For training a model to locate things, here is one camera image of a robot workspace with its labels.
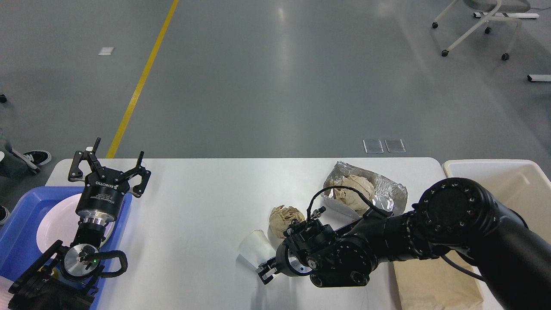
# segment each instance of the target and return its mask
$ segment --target white plate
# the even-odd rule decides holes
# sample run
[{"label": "white plate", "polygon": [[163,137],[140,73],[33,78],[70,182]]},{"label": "white plate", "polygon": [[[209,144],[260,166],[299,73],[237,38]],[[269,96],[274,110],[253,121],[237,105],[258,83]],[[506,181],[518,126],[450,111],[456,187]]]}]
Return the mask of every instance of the white plate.
[{"label": "white plate", "polygon": [[[75,213],[81,194],[76,194],[60,201],[48,211],[40,222],[36,231],[36,245],[44,253],[56,241],[63,241],[63,245],[69,246],[77,234],[80,217]],[[109,239],[113,231],[113,222],[105,228],[105,241]]]}]

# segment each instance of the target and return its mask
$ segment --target brown paper bag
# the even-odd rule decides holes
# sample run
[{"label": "brown paper bag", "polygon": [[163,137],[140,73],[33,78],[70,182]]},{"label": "brown paper bag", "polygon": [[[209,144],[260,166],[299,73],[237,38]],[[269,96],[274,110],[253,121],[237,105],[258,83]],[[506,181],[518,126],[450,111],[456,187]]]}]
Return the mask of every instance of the brown paper bag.
[{"label": "brown paper bag", "polygon": [[[446,256],[473,271],[455,251]],[[397,261],[394,270],[403,310],[482,310],[478,280],[443,259]]]}]

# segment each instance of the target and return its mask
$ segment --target person's leg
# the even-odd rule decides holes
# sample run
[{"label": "person's leg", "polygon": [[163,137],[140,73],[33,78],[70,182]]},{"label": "person's leg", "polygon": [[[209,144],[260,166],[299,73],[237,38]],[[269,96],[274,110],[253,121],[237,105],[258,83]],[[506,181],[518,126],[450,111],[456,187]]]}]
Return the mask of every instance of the person's leg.
[{"label": "person's leg", "polygon": [[0,128],[0,151],[4,159],[0,162],[0,175],[7,178],[17,178],[29,173],[27,164],[12,154],[12,144]]}]

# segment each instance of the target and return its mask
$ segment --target aluminum foil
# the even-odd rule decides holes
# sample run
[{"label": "aluminum foil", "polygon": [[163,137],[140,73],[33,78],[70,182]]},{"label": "aluminum foil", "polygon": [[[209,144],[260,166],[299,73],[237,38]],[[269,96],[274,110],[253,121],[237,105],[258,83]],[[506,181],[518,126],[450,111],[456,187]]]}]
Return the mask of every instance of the aluminum foil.
[{"label": "aluminum foil", "polygon": [[[395,215],[404,213],[408,201],[408,191],[406,187],[392,181],[384,175],[369,170],[361,169],[344,162],[337,162],[335,167],[333,167],[333,171],[329,173],[329,176],[325,180],[323,187],[328,187],[331,180],[341,181],[344,177],[351,174],[364,177],[373,184],[375,187],[375,197],[371,202],[373,202],[376,207],[386,211],[392,211]],[[323,193],[322,197],[327,207],[352,218],[360,217],[354,210],[350,209],[342,202],[335,200],[334,191],[332,189]]]}]

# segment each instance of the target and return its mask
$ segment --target sneaker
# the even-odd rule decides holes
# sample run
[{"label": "sneaker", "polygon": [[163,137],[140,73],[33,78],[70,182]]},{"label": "sneaker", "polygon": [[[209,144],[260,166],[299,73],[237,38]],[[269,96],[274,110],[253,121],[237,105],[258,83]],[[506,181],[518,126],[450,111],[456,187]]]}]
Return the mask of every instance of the sneaker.
[{"label": "sneaker", "polygon": [[52,160],[52,156],[47,151],[30,151],[23,153],[23,156],[37,166],[45,165]]},{"label": "sneaker", "polygon": [[9,211],[6,207],[0,206],[0,226],[4,225],[8,220]]}]

